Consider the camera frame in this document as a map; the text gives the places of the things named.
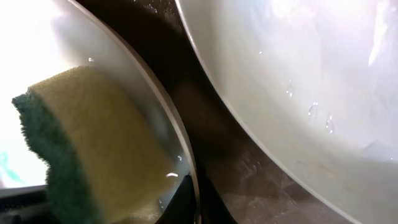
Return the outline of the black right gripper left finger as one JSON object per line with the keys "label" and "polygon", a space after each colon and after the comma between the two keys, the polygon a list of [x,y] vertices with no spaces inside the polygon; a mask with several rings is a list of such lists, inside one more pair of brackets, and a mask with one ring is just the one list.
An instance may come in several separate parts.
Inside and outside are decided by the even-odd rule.
{"label": "black right gripper left finger", "polygon": [[196,200],[193,181],[186,175],[168,204],[165,212],[155,224],[194,224]]}

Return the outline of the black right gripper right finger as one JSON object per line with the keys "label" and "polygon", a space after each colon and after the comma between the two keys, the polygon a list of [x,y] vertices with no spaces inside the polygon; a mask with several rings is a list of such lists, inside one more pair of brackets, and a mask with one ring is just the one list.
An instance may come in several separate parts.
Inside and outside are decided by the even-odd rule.
{"label": "black right gripper right finger", "polygon": [[202,224],[237,224],[212,183],[200,186]]}

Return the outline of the green yellow sponge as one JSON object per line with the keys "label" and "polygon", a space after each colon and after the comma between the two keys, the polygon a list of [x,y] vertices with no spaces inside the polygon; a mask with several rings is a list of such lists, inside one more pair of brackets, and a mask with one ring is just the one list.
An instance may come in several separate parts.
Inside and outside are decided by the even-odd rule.
{"label": "green yellow sponge", "polygon": [[48,165],[62,223],[155,223],[174,169],[143,115],[115,82],[75,67],[12,100],[30,150]]}

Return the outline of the pale blue rimmed plate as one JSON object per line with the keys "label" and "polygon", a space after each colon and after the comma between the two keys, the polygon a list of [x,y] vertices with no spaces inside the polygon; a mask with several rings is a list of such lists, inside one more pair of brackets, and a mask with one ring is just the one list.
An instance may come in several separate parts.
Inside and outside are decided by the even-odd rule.
{"label": "pale blue rimmed plate", "polygon": [[397,1],[177,7],[214,89],[284,172],[352,222],[397,222]]}

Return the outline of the white plate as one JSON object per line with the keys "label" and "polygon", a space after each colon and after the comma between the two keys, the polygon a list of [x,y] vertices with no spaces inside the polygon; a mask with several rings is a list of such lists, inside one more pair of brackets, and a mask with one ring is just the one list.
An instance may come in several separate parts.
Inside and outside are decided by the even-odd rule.
{"label": "white plate", "polygon": [[[161,215],[189,175],[199,223],[192,149],[174,104],[139,54],[76,1],[1,2],[1,189],[44,185],[47,191],[49,165],[27,145],[12,100],[75,67],[90,67],[117,83],[172,158],[166,177],[174,185],[159,197]],[[52,214],[40,223],[62,223],[49,204]]]}

